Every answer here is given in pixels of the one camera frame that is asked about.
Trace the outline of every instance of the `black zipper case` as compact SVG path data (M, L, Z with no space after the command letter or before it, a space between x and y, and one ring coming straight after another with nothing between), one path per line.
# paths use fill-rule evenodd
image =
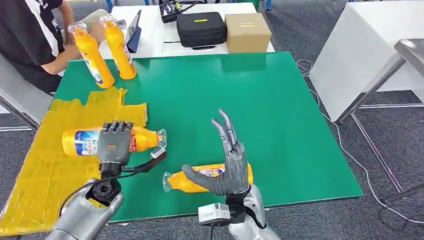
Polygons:
M180 14L176 30L186 48L223 44L227 39L227 26L216 11Z

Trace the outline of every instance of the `yellow tape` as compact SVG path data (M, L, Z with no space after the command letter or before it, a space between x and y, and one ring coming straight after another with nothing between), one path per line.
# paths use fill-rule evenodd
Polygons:
M89 178L100 177L95 155L65 155L65 130L102 126L111 120L146 126L146 104L122 105L126 91L111 87L91 92L85 106L78 99L51 103L1 213L0 236L51 230L64 198Z

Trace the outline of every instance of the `metal table frame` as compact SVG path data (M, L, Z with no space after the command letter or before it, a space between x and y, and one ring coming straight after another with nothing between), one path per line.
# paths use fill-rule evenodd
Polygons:
M28 126L6 126L0 127L0 132L16 132L16 131L37 131L39 129L39 124L32 119L30 116L16 109L12 104L6 101L3 97L0 96L0 105L2 105L7 111L11 112L19 119L21 119Z
M406 62L409 62L423 77L424 77L424 39L402 39L399 40L394 49L398 52L398 60L390 67L390 69L372 86L368 92L353 106L349 107L344 114L342 114L336 121L338 124L343 124L349 116L352 116L353 121L358 126L360 132L376 156L378 162L383 167L385 173L390 178L391 183L396 189L397 193L386 197L386 203L392 203L396 200L424 192L424 183L419 184L408 189L403 189L399 184L396 177L393 175L392 170L383 159L376 145L368 135L365 128L362 126L360 120L356 116L359 109L386 109L386 108L422 108L424 103L409 103L409 104L376 104L364 105L364 103L374 94L384 83L386 83L393 74L395 74Z

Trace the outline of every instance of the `detergent bottle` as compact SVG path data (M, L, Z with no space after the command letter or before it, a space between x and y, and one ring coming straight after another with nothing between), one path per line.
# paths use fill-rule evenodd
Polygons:
M125 80L135 78L137 72L124 42L124 33L119 29L117 21L111 14L105 14L100 18L100 22L104 26L104 38L109 45L119 76Z
M196 172L204 174L209 177L216 177L220 173L225 171L224 163L220 164L211 164L211 165L203 165L203 166L193 166L193 169ZM253 184L253 173L252 167L250 163L247 163L247 180L249 184ZM165 172L162 177L163 190L165 192L169 192L172 189L179 189L186 193L202 193L208 192L208 190L204 187L197 185L196 183L190 181L183 171L179 171L177 173L169 173Z
M101 127L70 129L62 135L62 146L66 155L85 156L97 154ZM157 146L167 147L167 131L150 131L144 127L133 126L129 140L129 152L143 152Z
M95 83L102 89L107 89L114 85L115 79L105 60L100 55L97 41L87 32L87 25L82 22L74 22L67 29L73 34L76 47L81 52L85 64L87 64L91 75L95 79Z

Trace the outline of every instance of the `plastic bottle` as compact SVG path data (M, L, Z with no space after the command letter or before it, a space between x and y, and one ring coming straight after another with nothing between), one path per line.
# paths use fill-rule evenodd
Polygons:
M203 165L203 166L193 166L193 169L199 173L202 173L209 177L216 177L220 173L225 171L224 163L220 164L211 164L211 165ZM253 173L252 167L250 163L247 163L247 180L249 184L253 184ZM177 173L169 173L165 172L162 178L163 190L165 192L169 192L172 189L179 189L186 193L202 193L208 192L208 190L204 187L197 185L196 183L190 181L183 171L179 171Z
M74 22L67 29L73 34L76 47L81 52L95 83L102 89L113 86L115 84L114 76L100 55L97 41L87 32L87 25L82 22Z
M101 127L71 129L62 135L62 146L68 156L85 156L97 153ZM150 131L144 127L132 127L129 151L142 152L148 148L167 146L167 131Z
M119 29L117 21L111 14L105 14L100 18L100 22L104 26L104 38L109 45L119 76L125 80L135 78L137 72L124 42L124 33Z

